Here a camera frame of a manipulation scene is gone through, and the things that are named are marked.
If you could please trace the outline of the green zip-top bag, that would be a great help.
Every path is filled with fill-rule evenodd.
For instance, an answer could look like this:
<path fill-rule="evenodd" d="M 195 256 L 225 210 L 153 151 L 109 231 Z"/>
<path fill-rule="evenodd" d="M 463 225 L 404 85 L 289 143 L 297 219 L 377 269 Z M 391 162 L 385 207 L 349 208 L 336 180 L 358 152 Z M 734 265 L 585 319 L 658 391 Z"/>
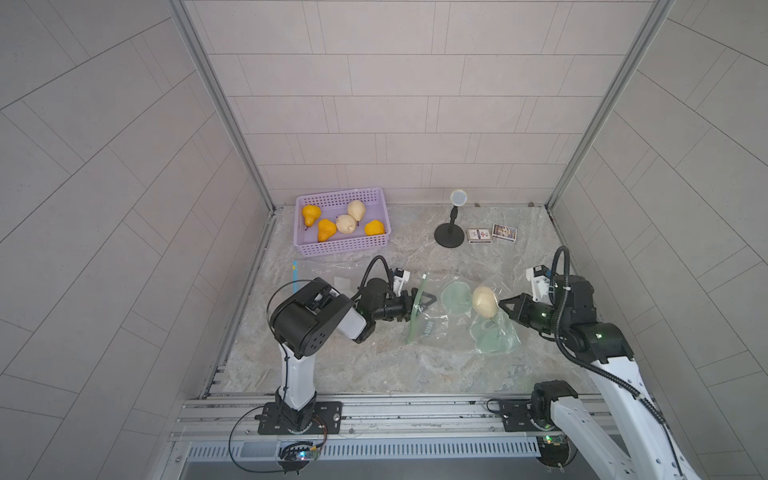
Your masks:
<path fill-rule="evenodd" d="M 418 287 L 437 297 L 428 309 L 416 305 L 409 320 L 406 342 L 452 353 L 508 354 L 521 345 L 513 321 L 498 306 L 494 318 L 479 316 L 472 307 L 474 290 L 485 285 L 498 302 L 511 294 L 507 282 L 493 274 L 482 282 L 452 274 L 424 274 Z"/>

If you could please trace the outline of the pale round fruit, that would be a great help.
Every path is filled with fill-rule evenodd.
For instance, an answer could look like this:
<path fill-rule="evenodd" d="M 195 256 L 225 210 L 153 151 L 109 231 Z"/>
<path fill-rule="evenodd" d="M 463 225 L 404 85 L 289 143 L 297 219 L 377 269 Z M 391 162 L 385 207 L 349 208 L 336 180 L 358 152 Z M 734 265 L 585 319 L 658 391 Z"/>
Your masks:
<path fill-rule="evenodd" d="M 494 318 L 498 312 L 498 300 L 493 289 L 478 286 L 472 294 L 472 307 L 483 318 Z"/>
<path fill-rule="evenodd" d="M 366 214 L 366 206 L 360 200 L 353 200 L 347 205 L 347 214 L 359 223 Z"/>
<path fill-rule="evenodd" d="M 356 231 L 358 223 L 348 214 L 343 214 L 336 218 L 335 226 L 338 233 L 349 235 Z"/>

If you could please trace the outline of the blue zip-top bag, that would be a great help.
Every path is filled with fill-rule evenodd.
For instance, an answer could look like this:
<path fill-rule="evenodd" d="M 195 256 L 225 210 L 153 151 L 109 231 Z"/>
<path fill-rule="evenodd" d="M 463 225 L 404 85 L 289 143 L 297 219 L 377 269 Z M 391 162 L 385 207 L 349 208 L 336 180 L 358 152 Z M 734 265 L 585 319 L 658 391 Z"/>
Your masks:
<path fill-rule="evenodd" d="M 298 260 L 293 267 L 292 279 L 296 280 L 296 283 L 290 285 L 291 292 L 296 293 L 307 280 L 321 277 L 336 290 L 352 298 L 360 288 L 368 264 L 369 261 L 326 263 L 307 259 Z"/>

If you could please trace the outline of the yellow pear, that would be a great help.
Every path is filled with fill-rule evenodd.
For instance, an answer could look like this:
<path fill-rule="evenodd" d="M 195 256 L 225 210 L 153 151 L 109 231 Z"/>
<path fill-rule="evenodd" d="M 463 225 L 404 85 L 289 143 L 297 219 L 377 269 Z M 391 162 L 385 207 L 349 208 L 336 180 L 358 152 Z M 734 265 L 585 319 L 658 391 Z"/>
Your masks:
<path fill-rule="evenodd" d="M 305 229 L 312 227 L 322 216 L 322 209 L 316 205 L 305 205 L 301 210 Z"/>
<path fill-rule="evenodd" d="M 379 220 L 372 220 L 364 226 L 367 236 L 384 235 L 387 233 L 385 225 Z"/>
<path fill-rule="evenodd" d="M 317 226 L 317 240 L 320 243 L 330 240 L 337 233 L 336 224 L 329 219 L 321 219 Z"/>

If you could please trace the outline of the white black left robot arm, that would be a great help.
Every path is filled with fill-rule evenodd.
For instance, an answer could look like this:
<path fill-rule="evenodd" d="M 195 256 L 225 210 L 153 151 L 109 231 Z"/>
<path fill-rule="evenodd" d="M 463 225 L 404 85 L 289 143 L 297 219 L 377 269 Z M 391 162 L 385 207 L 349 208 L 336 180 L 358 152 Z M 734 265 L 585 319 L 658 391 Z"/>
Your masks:
<path fill-rule="evenodd" d="M 360 344 L 383 322 L 407 322 L 436 303 L 419 288 L 404 289 L 397 270 L 387 279 L 364 278 L 348 297 L 321 278 L 309 281 L 277 306 L 269 327 L 282 353 L 282 382 L 276 391 L 277 425 L 302 433 L 314 422 L 315 355 L 335 332 Z"/>

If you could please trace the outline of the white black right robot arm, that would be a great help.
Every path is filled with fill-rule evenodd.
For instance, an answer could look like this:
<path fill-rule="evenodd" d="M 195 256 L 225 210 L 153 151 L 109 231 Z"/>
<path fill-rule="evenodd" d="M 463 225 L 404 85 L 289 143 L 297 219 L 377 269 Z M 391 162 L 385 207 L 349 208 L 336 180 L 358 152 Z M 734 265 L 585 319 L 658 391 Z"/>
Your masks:
<path fill-rule="evenodd" d="M 624 441 L 618 445 L 563 380 L 540 382 L 529 416 L 542 430 L 561 431 L 601 479 L 695 479 L 697 473 L 654 406 L 621 329 L 597 318 L 594 288 L 581 276 L 536 276 L 541 294 L 522 293 L 498 306 L 517 324 L 552 338 L 567 360 L 587 371 Z"/>

